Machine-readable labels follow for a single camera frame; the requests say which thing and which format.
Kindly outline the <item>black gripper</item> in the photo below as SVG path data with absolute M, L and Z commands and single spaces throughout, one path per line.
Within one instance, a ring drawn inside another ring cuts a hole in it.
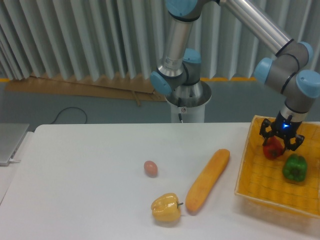
M 303 135 L 297 134 L 297 131 L 302 124 L 302 121 L 295 121 L 292 114 L 287 117 L 279 111 L 275 121 L 271 122 L 269 119 L 265 118 L 260 126 L 259 134 L 264 138 L 262 143 L 265 146 L 268 140 L 276 136 L 283 140 L 284 148 L 282 154 L 288 151 L 296 151 L 297 148 L 304 142 L 305 137 Z

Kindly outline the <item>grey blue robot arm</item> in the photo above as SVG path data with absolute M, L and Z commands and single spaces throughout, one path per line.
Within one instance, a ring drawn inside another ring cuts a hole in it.
M 166 2 L 171 24 L 163 56 L 150 74 L 150 82 L 171 105 L 174 123 L 202 123 L 212 96 L 210 87 L 200 79 L 200 53 L 187 48 L 193 23 L 205 4 L 204 0 Z M 219 0 L 217 4 L 226 7 L 275 55 L 275 59 L 263 58 L 253 75 L 285 96 L 285 102 L 274 121 L 263 120 L 259 133 L 265 141 L 278 137 L 284 150 L 295 151 L 305 139 L 297 131 L 320 95 L 320 75 L 305 69 L 313 59 L 311 45 L 295 41 L 249 0 Z

